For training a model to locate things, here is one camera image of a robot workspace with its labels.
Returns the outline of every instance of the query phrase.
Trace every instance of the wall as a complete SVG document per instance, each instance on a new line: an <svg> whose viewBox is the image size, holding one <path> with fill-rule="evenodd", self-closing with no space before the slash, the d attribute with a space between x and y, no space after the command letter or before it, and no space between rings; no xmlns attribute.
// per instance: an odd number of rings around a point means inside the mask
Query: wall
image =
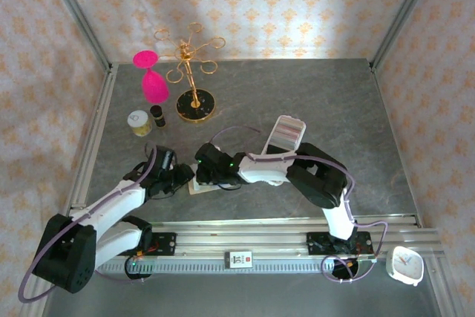
<svg viewBox="0 0 475 317"><path fill-rule="evenodd" d="M419 0L378 71L423 221L439 228L467 311L475 311L474 5Z"/></svg>
<svg viewBox="0 0 475 317"><path fill-rule="evenodd" d="M1 0L0 315L62 210L103 72L62 0Z"/></svg>
<svg viewBox="0 0 475 317"><path fill-rule="evenodd" d="M155 45L155 30L187 36L201 22L203 39L223 36L213 59L371 59L402 0L78 0L111 61L131 62ZM159 53L170 53L162 45Z"/></svg>

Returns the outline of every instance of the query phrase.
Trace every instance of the gray floor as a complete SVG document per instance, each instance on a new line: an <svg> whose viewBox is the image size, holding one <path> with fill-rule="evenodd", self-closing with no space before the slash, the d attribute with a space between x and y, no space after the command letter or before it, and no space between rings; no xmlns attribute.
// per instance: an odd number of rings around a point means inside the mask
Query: gray floor
<svg viewBox="0 0 475 317"><path fill-rule="evenodd" d="M165 74L176 64L160 64ZM223 151L260 153L276 119L288 114L307 124L304 142L342 162L356 179L351 207L356 215L415 214L378 88L365 59L284 59L220 62L217 73L202 75L193 66L198 88L217 101L214 116L201 123L181 120L175 109L186 80L170 84L162 105L167 126L144 138L132 134L130 112L150 105L141 91L144 71L120 65L105 123L88 202L109 192L121 177L143 161L143 146L153 140L174 149L181 162L222 128L250 125L263 134L238 129L217 140ZM215 191L190 196L183 188L173 198L149 201L135 212L150 222L322 216L289 183L280 187L256 183L236 192Z"/></svg>
<svg viewBox="0 0 475 317"><path fill-rule="evenodd" d="M44 316L437 317L436 306L427 275L404 285L382 262L343 285L321 275L161 275L134 286L95 276L75 295L56 289Z"/></svg>

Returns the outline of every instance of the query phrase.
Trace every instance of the small black bottle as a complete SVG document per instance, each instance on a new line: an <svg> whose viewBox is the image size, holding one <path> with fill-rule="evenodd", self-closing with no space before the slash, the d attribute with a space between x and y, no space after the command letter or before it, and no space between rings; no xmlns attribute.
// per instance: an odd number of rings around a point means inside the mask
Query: small black bottle
<svg viewBox="0 0 475 317"><path fill-rule="evenodd" d="M159 105L153 105L150 108L150 114L154 118L155 124L157 124L159 128L163 128L165 126L166 123L165 117L163 116L162 107Z"/></svg>

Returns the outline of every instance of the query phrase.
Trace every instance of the white label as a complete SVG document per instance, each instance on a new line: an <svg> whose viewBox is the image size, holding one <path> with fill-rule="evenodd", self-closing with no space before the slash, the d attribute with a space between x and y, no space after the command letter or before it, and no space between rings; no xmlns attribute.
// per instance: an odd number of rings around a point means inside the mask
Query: white label
<svg viewBox="0 0 475 317"><path fill-rule="evenodd" d="M243 269L252 267L252 252L229 252L229 268Z"/></svg>

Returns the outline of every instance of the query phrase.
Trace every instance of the clock face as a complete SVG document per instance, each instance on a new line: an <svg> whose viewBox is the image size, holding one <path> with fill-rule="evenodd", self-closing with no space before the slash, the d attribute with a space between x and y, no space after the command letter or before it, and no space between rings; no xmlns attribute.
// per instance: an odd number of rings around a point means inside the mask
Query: clock face
<svg viewBox="0 0 475 317"><path fill-rule="evenodd" d="M424 269L420 255L409 249L394 250L393 266L395 271L414 280L421 278Z"/></svg>

